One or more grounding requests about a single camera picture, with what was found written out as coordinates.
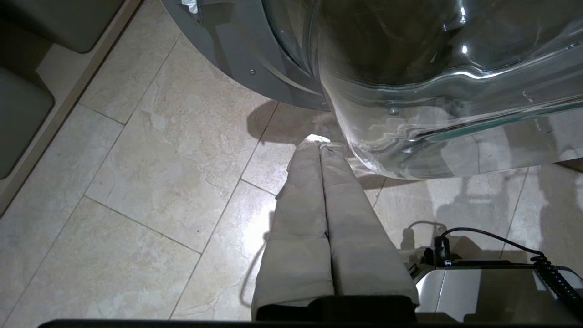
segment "beige floor tile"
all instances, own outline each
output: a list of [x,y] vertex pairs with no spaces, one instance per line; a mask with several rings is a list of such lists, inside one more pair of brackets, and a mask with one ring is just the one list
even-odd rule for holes
[[0,219],[0,323],[16,304],[121,128],[77,105]]
[[[286,182],[287,164],[292,159],[296,146],[310,134],[321,135],[335,142],[345,142],[332,113],[283,103],[278,105],[243,173],[243,179],[277,194]],[[375,175],[354,157],[349,158],[349,163],[369,200],[374,203],[384,177]]]
[[[405,250],[431,246],[433,236],[446,227],[465,226],[505,236],[525,171],[419,182],[387,178],[375,211],[395,246]],[[453,251],[463,257],[496,259],[503,245],[470,232],[455,232],[450,241]]]
[[202,251],[275,104],[181,36],[87,195]]
[[198,257],[83,198],[6,327],[57,318],[168,319]]
[[[582,174],[558,165],[530,168],[508,239],[541,250],[553,264],[583,275],[582,208]],[[504,246],[504,259],[529,263],[531,256]]]
[[275,198],[239,182],[172,319],[250,320]]
[[180,35],[159,0],[145,0],[80,102],[126,123]]

